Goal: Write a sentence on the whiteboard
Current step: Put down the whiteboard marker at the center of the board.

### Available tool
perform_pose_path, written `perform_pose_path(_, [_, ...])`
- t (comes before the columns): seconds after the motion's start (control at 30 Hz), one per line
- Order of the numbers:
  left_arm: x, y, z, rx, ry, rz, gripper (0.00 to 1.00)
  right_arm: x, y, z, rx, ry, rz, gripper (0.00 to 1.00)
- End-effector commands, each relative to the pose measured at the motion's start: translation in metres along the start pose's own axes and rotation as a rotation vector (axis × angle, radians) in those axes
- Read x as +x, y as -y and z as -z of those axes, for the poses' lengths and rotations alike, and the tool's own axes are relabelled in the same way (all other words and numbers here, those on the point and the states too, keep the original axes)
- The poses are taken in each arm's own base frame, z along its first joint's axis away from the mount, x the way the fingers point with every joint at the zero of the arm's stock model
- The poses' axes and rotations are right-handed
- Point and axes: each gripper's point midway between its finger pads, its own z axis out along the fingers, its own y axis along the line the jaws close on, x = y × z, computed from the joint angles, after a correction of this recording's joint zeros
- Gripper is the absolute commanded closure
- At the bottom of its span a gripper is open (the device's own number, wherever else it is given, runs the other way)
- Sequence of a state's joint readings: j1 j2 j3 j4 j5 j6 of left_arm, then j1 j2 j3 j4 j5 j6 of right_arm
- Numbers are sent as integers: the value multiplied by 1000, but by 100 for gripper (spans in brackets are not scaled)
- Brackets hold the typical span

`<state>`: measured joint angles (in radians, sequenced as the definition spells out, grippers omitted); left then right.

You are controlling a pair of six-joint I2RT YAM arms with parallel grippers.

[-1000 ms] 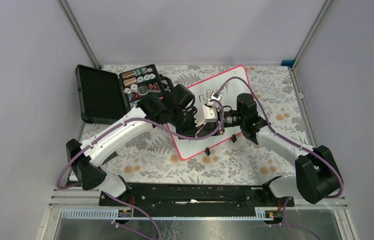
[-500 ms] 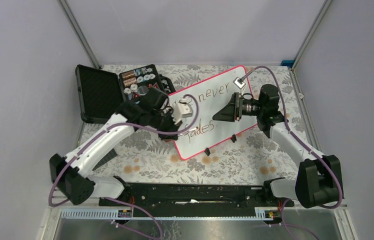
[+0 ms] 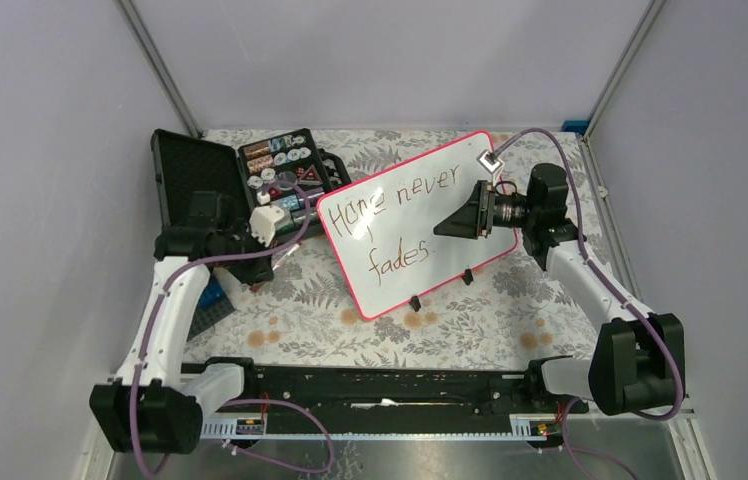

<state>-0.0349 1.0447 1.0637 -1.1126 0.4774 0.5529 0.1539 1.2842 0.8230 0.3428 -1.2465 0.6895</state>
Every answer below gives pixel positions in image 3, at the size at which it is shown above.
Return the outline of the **pink framed whiteboard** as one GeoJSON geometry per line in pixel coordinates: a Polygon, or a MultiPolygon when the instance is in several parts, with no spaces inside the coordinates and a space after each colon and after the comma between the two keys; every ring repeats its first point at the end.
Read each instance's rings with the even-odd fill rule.
{"type": "Polygon", "coordinates": [[[359,314],[375,319],[415,297],[512,252],[517,234],[494,229],[477,240],[434,228],[489,173],[478,163],[493,147],[475,131],[321,197],[317,214],[359,314]]]}

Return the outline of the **whiteboard marker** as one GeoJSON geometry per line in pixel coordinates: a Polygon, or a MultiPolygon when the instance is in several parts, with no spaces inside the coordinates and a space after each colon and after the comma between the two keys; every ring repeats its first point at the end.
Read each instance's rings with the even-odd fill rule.
{"type": "Polygon", "coordinates": [[[292,246],[281,250],[280,252],[278,252],[272,257],[273,263],[276,266],[278,266],[279,264],[282,264],[283,262],[287,261],[300,248],[301,248],[301,244],[295,243],[292,246]]]}

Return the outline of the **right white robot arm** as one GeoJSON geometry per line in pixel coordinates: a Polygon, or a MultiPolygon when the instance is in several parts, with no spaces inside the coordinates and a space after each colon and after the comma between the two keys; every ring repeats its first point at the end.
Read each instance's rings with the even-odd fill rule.
{"type": "Polygon", "coordinates": [[[496,229],[520,231],[527,254],[564,287],[596,329],[590,359],[558,356],[530,362],[523,386],[529,407],[547,412],[565,396],[591,401],[606,415],[668,420],[685,398],[682,323],[647,307],[593,259],[585,236],[568,216],[571,193],[566,170],[549,163],[532,169],[523,194],[502,194],[479,180],[433,232],[477,240],[496,229]]]}

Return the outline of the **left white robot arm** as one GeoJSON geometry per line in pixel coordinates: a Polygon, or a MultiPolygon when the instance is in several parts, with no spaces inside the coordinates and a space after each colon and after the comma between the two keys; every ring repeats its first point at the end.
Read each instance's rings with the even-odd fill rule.
{"type": "Polygon", "coordinates": [[[184,347],[200,297],[220,265],[253,286],[273,279],[272,259],[249,232],[232,196],[196,191],[185,213],[155,240],[152,286],[136,337],[113,380],[92,388],[89,405],[120,453],[188,454],[224,403],[246,411],[260,385],[234,364],[182,382],[184,347]]]}

